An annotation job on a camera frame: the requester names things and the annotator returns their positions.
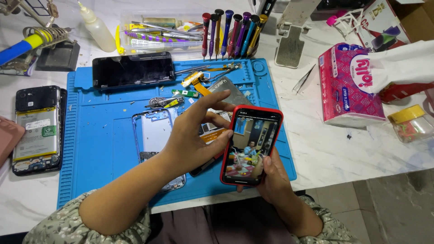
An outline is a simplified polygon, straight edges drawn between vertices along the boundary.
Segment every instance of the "phone battery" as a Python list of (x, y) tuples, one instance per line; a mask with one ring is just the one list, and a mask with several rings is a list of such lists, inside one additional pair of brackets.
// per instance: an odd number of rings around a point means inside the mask
[(26, 132), (16, 145), (13, 161), (57, 154), (59, 149), (57, 118), (56, 107), (17, 112), (16, 123), (24, 127)]

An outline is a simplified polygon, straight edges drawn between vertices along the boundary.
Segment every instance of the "green sticker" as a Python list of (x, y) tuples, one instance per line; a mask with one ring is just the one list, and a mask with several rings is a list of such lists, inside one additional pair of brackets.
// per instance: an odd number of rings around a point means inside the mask
[(53, 136), (56, 135), (56, 126), (47, 126), (42, 127), (42, 137)]

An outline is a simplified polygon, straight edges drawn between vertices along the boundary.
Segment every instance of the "blue silicone repair mat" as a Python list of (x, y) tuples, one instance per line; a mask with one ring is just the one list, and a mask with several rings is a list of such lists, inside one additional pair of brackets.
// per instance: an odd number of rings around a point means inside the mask
[[(209, 68), (221, 68), (232, 61), (181, 61), (174, 62), (174, 68), (177, 71), (208, 64), (212, 65)], [(234, 70), (225, 76), (238, 86), (243, 94), (250, 92), (247, 98), (252, 104), (279, 109), (265, 59), (236, 59), (235, 62), (241, 63), (242, 69)], [(220, 72), (211, 72), (211, 76)], [(132, 115), (145, 111), (144, 106), (148, 105), (151, 98), (170, 98), (173, 96), (172, 89), (185, 90), (181, 86), (181, 80), (186, 75), (177, 76), (174, 82), (147, 85), (135, 91), (108, 93), (92, 88), (92, 67), (77, 68), (77, 71), (68, 74), (65, 147), (59, 179), (58, 208), (83, 192), (106, 185), (138, 164)], [(178, 108), (178, 114), (190, 105), (186, 99)], [(276, 147), (289, 179), (295, 180), (297, 176), (283, 126)], [(184, 187), (157, 195), (151, 205), (158, 206), (235, 191), (234, 186), (220, 182), (221, 163), (220, 158), (196, 177), (187, 174)]]

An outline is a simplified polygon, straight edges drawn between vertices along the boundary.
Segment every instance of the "red phone case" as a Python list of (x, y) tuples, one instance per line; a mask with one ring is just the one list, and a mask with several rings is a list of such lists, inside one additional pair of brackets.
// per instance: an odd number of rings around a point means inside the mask
[[(274, 143), (276, 142), (277, 137), (279, 136), (280, 127), (282, 126), (282, 123), (283, 123), (283, 113), (282, 113), (282, 111), (277, 110), (277, 109), (268, 109), (268, 108), (263, 108), (263, 107), (250, 106), (250, 105), (238, 105), (238, 106), (236, 106), (233, 109), (232, 120), (230, 122), (229, 128), (233, 128), (233, 124), (235, 123), (235, 114), (237, 113), (237, 111), (239, 109), (253, 109), (253, 110), (274, 112), (274, 113), (280, 114), (280, 116), (282, 116), (282, 121), (279, 124), (279, 129), (277, 130), (276, 136), (274, 137)], [(221, 181), (221, 183), (226, 184), (226, 185), (243, 185), (243, 184), (226, 183), (226, 182), (223, 181), (223, 176), (224, 176), (224, 173), (226, 172), (225, 165), (226, 165), (226, 159), (227, 159), (228, 150), (229, 150), (229, 142), (227, 143), (226, 149), (224, 150), (223, 163), (221, 165), (221, 170), (220, 170), (220, 181)]]

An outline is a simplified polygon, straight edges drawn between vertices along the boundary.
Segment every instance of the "pink object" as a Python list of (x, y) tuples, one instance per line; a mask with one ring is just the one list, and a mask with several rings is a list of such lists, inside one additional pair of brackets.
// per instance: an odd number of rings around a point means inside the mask
[(336, 17), (340, 18), (340, 17), (344, 16), (346, 13), (347, 13), (346, 10), (339, 10), (339, 11), (336, 13)]
[(322, 111), (325, 124), (365, 127), (385, 122), (372, 85), (368, 51), (358, 45), (338, 43), (319, 57)]
[(330, 18), (327, 19), (326, 23), (329, 26), (332, 26), (334, 23), (336, 23), (336, 19), (337, 19), (337, 16), (333, 15), (332, 17), (330, 17)]

